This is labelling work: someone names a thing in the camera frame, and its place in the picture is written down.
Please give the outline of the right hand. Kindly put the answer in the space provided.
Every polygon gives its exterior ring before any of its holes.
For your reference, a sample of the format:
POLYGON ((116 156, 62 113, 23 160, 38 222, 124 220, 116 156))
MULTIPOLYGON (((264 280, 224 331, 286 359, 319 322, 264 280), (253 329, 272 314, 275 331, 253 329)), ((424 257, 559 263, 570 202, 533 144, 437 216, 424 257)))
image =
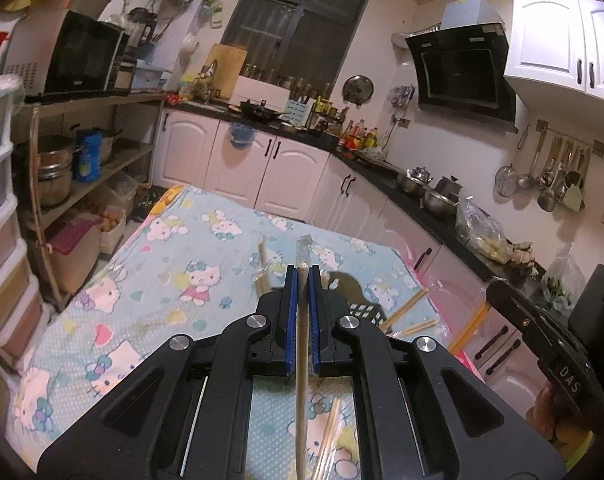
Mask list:
POLYGON ((534 405, 525 414, 525 420, 544 440, 564 454, 576 451, 590 434, 571 410, 566 412, 560 407, 560 395, 551 382, 547 382, 537 394, 534 405))

